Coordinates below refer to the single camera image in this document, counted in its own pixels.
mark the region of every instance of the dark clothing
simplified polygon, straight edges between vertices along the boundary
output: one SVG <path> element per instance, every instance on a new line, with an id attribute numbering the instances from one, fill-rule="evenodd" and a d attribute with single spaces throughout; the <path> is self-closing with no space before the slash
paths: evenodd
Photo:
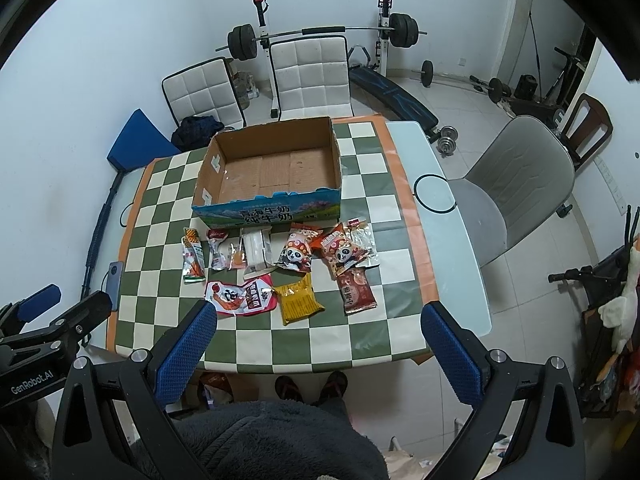
<path id="1" fill-rule="evenodd" d="M 293 400 L 240 402 L 174 424 L 215 479 L 388 480 L 382 455 L 351 427 L 342 399 L 317 408 Z M 132 450 L 141 471 L 158 478 L 140 442 Z"/>
<path id="2" fill-rule="evenodd" d="M 171 143 L 181 152 L 206 148 L 225 125 L 212 116 L 185 117 L 171 136 Z"/>

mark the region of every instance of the cardboard box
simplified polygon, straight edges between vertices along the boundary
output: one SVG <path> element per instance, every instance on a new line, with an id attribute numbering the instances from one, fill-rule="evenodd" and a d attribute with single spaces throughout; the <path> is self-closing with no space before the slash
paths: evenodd
<path id="1" fill-rule="evenodd" d="M 340 217 L 340 155 L 329 117 L 217 134 L 191 208 L 209 227 Z"/>

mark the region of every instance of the blue gripper pad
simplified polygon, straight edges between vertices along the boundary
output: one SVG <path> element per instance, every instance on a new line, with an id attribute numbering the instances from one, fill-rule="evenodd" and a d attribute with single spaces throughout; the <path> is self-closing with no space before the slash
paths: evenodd
<path id="1" fill-rule="evenodd" d="M 422 308 L 420 325 L 458 400 L 478 407 L 490 373 L 482 343 L 472 332 L 460 328 L 439 301 Z"/>
<path id="2" fill-rule="evenodd" d="M 33 321 L 40 314 L 60 303 L 60 297 L 60 289 L 51 283 L 20 302 L 17 318 L 24 323 Z"/>
<path id="3" fill-rule="evenodd" d="M 201 303 L 203 305 L 198 312 L 198 306 Z M 171 349 L 168 349 L 166 358 L 157 366 L 154 374 L 154 395 L 158 404 L 163 408 L 180 399 L 196 365 L 216 333 L 218 315 L 211 303 L 200 300 L 182 321 L 188 325 L 183 327 L 183 323 L 180 322 L 180 325 L 175 329 L 165 332 L 151 349 L 151 353 L 155 355 L 156 348 L 164 347 L 163 343 L 176 338 L 177 335 L 175 344 Z"/>

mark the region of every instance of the wall outlet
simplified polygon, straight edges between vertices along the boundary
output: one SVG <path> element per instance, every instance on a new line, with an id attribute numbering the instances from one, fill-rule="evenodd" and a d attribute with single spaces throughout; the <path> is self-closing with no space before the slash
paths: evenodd
<path id="1" fill-rule="evenodd" d="M 626 214 L 626 200 L 622 196 L 622 192 L 620 191 L 618 184 L 616 184 L 616 181 L 613 179 L 613 175 L 609 171 L 609 167 L 607 166 L 606 162 L 600 158 L 599 155 L 593 157 L 593 161 L 595 162 L 598 170 L 600 170 L 600 174 L 602 175 L 604 181 L 607 183 L 607 187 L 611 192 L 611 196 L 618 206 L 618 211 L 620 211 L 620 216 L 624 216 Z"/>

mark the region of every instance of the checkered tablecloth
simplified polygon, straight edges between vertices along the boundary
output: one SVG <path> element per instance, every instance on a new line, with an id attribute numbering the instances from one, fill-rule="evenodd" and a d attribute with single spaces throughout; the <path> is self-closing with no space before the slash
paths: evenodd
<path id="1" fill-rule="evenodd" d="M 374 125 L 334 124 L 334 131 L 343 174 L 340 220 L 364 217 L 371 222 L 381 263 L 367 269 L 366 274 L 378 307 L 345 316 L 336 281 L 324 261 L 313 259 L 313 288 L 324 312 L 287 326 L 282 324 L 280 307 L 256 316 L 220 316 L 201 368 L 245 373 L 321 372 L 404 359 L 428 350 L 420 332 L 423 300 L 410 237 Z M 114 339 L 120 355 L 151 348 L 204 295 L 204 283 L 185 285 L 182 281 L 180 240 L 187 226 L 196 227 L 200 238 L 206 239 L 205 225 L 191 211 L 205 151 L 156 161 L 137 216 L 135 212 L 130 216 L 135 227 L 120 283 Z M 328 227 L 335 221 L 316 223 Z M 288 224 L 273 227 L 274 257 L 288 232 Z M 238 234 L 237 230 L 230 232 L 228 242 L 237 241 Z M 203 249 L 208 262 L 206 243 Z M 272 273 L 274 285 L 300 278 L 300 274 L 279 269 Z M 235 270 L 210 270 L 209 279 L 242 283 Z"/>

